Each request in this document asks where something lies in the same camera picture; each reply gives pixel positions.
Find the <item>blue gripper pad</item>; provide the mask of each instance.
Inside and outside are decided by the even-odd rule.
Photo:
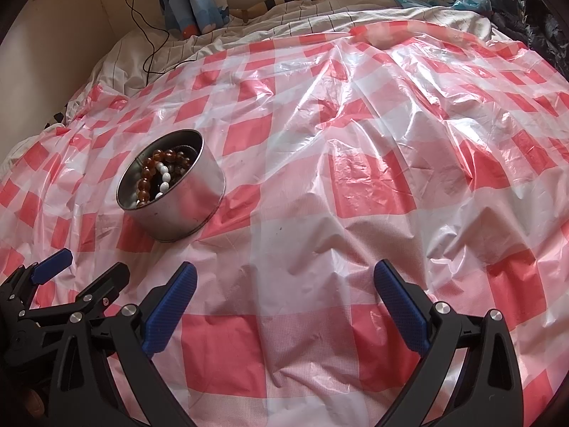
[[[142,349],[149,358],[166,348],[196,288],[196,267],[188,263],[146,320]]]
[[[65,268],[69,268],[72,262],[73,254],[68,249],[61,249],[35,267],[31,277],[32,282],[34,284],[45,284]]]
[[[405,345],[409,350],[416,351],[421,356],[425,355],[431,347],[427,321],[383,261],[376,265],[373,281]]]

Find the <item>brown bead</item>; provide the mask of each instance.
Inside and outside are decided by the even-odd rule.
[[[141,191],[149,191],[150,190],[150,180],[143,178],[138,182],[138,189]]]
[[[152,157],[149,157],[148,159],[144,160],[143,166],[148,167],[152,170],[156,166],[156,161]]]
[[[142,169],[142,172],[140,172],[140,176],[146,178],[147,180],[150,180],[150,178],[152,177],[152,172],[148,167],[145,167]]]
[[[164,153],[164,160],[168,163],[174,162],[176,160],[176,153],[174,151],[172,151],[172,149],[168,149]]]
[[[152,158],[156,162],[162,162],[164,160],[164,151],[162,151],[161,149],[156,149],[156,151],[152,153]]]

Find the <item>bed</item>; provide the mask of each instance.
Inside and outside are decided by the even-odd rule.
[[[569,89],[553,68],[483,16],[394,0],[232,18],[167,42],[146,85],[150,53],[140,32],[122,38],[65,125],[2,166],[3,274],[75,254],[34,306],[72,301],[122,261],[132,279],[114,313],[191,261],[196,295],[153,362],[200,427],[368,426],[418,360],[374,292],[389,258],[459,312],[503,312],[531,424],[569,368]],[[182,128],[203,134],[227,195],[202,231],[163,244],[115,192],[141,149]]]

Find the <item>silver bolt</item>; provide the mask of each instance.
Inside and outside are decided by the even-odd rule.
[[[501,321],[501,319],[503,318],[502,312],[500,312],[499,310],[490,310],[490,317],[494,321]]]
[[[437,311],[437,313],[446,315],[450,312],[451,306],[446,302],[436,302],[435,310]]]
[[[121,313],[124,316],[132,316],[137,312],[137,306],[136,305],[124,305],[124,307],[121,310]]]
[[[81,321],[81,319],[83,319],[83,313],[81,313],[80,311],[76,311],[69,317],[69,321],[71,321],[72,323],[78,323],[79,321]]]

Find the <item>metal tin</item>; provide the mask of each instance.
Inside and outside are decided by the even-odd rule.
[[[156,149],[191,146],[197,158],[184,176],[163,196],[137,207],[135,188],[142,162]],[[118,205],[146,232],[161,242],[173,242],[200,229],[215,213],[225,193],[225,176],[203,136],[196,130],[173,131],[147,146],[121,178]]]

